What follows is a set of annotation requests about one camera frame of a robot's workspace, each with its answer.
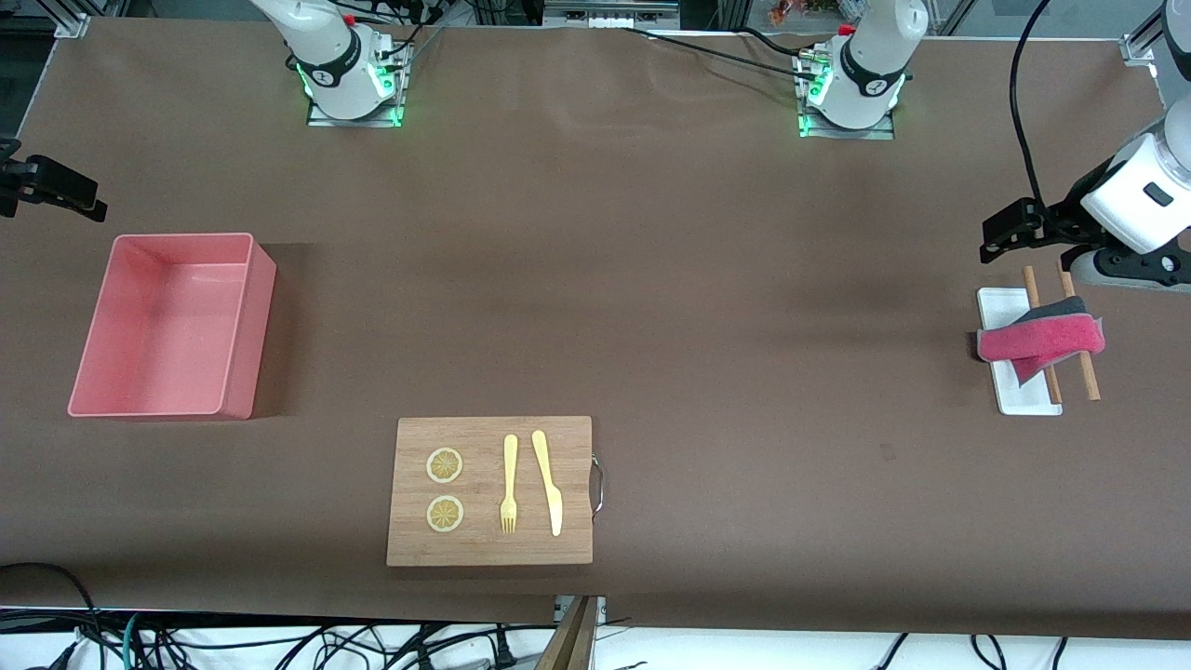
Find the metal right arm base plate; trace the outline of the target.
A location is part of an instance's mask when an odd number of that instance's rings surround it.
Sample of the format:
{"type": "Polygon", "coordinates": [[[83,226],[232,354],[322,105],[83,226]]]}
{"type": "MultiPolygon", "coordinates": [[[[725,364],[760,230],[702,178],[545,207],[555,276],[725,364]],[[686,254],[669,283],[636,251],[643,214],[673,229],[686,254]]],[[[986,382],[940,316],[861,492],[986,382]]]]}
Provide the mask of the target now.
{"type": "Polygon", "coordinates": [[[364,127],[364,129],[397,129],[403,127],[405,114],[404,94],[395,95],[380,104],[370,114],[355,119],[332,118],[314,102],[308,104],[307,126],[308,127],[364,127]]]}

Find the wooden dowel rod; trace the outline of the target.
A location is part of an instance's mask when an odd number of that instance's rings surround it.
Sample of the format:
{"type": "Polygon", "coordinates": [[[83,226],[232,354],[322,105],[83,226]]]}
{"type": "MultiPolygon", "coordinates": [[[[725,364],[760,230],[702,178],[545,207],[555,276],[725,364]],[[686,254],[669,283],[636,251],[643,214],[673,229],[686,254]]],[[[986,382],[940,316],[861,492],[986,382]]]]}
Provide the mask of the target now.
{"type": "MultiPolygon", "coordinates": [[[[1065,298],[1075,296],[1075,280],[1072,278],[1071,273],[1064,270],[1062,263],[1058,262],[1056,268],[1061,288],[1064,289],[1064,296],[1065,298]]],[[[1096,369],[1093,365],[1092,356],[1086,351],[1081,351],[1077,353],[1077,361],[1079,361],[1080,374],[1083,377],[1086,397],[1089,397],[1089,400],[1092,400],[1092,402],[1098,402],[1098,400],[1100,400],[1102,396],[1099,392],[1098,378],[1096,377],[1096,369]]]]}
{"type": "MultiPolygon", "coordinates": [[[[1035,275],[1034,268],[1025,264],[1022,270],[1022,275],[1024,276],[1025,296],[1028,296],[1030,309],[1037,309],[1039,306],[1041,306],[1041,301],[1039,300],[1037,276],[1035,275]]],[[[1061,406],[1061,403],[1064,403],[1064,395],[1061,395],[1058,374],[1053,367],[1046,367],[1043,369],[1043,374],[1048,395],[1050,396],[1050,403],[1054,403],[1054,406],[1061,406]]]]}

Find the brown wooden beam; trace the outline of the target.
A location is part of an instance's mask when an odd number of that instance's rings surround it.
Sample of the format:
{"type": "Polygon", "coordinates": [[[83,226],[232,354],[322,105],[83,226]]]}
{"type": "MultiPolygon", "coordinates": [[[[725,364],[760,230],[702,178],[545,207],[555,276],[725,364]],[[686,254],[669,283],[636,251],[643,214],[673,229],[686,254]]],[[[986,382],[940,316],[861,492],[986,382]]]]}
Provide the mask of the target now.
{"type": "Polygon", "coordinates": [[[591,670],[597,628],[596,603],[591,596],[579,596],[550,635],[534,670],[591,670]]]}

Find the white rectangular tray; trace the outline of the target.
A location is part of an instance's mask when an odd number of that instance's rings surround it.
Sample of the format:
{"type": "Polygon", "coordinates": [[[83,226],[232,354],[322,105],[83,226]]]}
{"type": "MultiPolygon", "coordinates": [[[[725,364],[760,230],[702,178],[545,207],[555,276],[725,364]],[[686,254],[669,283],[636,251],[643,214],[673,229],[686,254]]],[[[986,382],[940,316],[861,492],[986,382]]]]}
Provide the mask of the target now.
{"type": "MultiPolygon", "coordinates": [[[[1000,328],[1024,317],[1029,309],[1025,288],[979,288],[977,302],[983,328],[1000,328]]],[[[1064,403],[1050,402],[1045,374],[1018,382],[1011,362],[990,362],[994,396],[1000,415],[1061,417],[1064,403]]]]}

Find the wooden cutting board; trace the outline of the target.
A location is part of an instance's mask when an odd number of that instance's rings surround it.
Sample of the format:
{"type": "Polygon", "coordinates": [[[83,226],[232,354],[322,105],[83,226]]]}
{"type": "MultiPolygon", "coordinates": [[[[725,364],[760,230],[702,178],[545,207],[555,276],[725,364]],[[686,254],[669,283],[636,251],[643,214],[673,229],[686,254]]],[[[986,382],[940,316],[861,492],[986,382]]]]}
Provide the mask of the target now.
{"type": "Polygon", "coordinates": [[[389,566],[555,566],[593,561],[590,417],[404,417],[395,432],[386,561],[389,566]],[[531,434],[548,438],[554,483],[563,496],[563,526],[551,536],[547,496],[531,434]],[[515,499],[517,530],[501,534],[503,437],[517,436],[515,499]],[[464,464],[459,478],[435,483],[425,462],[435,449],[453,447],[464,464]],[[442,495],[459,497],[457,530],[429,530],[425,512],[442,495]]]}

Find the red and grey cloth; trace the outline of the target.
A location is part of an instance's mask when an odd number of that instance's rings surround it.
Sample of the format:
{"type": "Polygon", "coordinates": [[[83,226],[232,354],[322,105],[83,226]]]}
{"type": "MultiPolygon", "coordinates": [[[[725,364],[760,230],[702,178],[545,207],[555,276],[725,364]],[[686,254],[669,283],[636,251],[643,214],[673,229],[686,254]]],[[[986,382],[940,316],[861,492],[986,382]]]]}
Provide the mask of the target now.
{"type": "Polygon", "coordinates": [[[973,336],[977,359],[1009,362],[1019,386],[1056,362],[1098,355],[1105,347],[1102,319],[1089,313],[1080,296],[1028,309],[1008,326],[980,328],[973,336]]]}

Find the pink plastic bin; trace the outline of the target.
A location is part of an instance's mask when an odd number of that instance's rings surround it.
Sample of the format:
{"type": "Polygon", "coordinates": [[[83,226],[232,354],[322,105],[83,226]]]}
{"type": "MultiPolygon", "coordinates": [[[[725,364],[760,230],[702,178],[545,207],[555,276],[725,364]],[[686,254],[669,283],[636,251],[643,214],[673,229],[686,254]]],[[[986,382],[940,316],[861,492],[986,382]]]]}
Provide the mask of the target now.
{"type": "Polygon", "coordinates": [[[248,233],[118,236],[69,415],[249,419],[276,273],[272,256],[248,233]]]}

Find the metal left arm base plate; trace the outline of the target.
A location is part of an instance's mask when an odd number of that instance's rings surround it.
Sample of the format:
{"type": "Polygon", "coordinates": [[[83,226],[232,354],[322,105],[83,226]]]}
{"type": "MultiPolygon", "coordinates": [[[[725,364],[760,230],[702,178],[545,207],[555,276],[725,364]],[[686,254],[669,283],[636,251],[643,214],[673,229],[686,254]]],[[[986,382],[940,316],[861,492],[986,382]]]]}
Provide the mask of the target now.
{"type": "Polygon", "coordinates": [[[821,109],[809,104],[799,104],[798,133],[802,139],[833,140],[893,140],[894,124],[890,112],[884,114],[875,126],[865,129],[844,129],[830,123],[821,109]]]}

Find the yellow plastic fork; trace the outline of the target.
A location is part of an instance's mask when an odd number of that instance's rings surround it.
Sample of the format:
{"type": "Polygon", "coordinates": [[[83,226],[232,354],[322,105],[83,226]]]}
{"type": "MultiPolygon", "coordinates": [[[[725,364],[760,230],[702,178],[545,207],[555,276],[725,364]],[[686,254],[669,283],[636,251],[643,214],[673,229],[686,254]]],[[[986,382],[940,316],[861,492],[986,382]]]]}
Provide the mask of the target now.
{"type": "Polygon", "coordinates": [[[501,534],[515,534],[517,530],[517,500],[515,499],[515,481],[517,480],[517,459],[519,440],[517,436],[503,437],[503,497],[501,497],[501,534]]]}

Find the yellow plastic knife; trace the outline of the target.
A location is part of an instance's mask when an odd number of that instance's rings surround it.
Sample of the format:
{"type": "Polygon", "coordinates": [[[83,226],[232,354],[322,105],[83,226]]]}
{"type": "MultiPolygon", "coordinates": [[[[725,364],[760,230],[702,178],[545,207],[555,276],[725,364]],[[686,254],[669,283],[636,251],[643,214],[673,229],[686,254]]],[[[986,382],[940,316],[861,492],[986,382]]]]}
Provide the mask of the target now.
{"type": "Polygon", "coordinates": [[[536,459],[540,463],[540,474],[547,496],[550,533],[553,537],[560,537],[563,526],[563,496],[559,486],[553,480],[549,444],[545,432],[543,430],[534,430],[531,442],[536,459]]]}

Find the grey electronics box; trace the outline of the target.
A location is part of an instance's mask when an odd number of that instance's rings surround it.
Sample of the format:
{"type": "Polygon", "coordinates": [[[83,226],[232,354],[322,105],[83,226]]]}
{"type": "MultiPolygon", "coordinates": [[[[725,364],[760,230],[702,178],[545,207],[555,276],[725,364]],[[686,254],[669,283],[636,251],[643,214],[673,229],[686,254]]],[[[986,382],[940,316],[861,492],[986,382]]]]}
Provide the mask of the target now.
{"type": "Polygon", "coordinates": [[[679,0],[541,0],[544,27],[680,30],[679,0]]]}

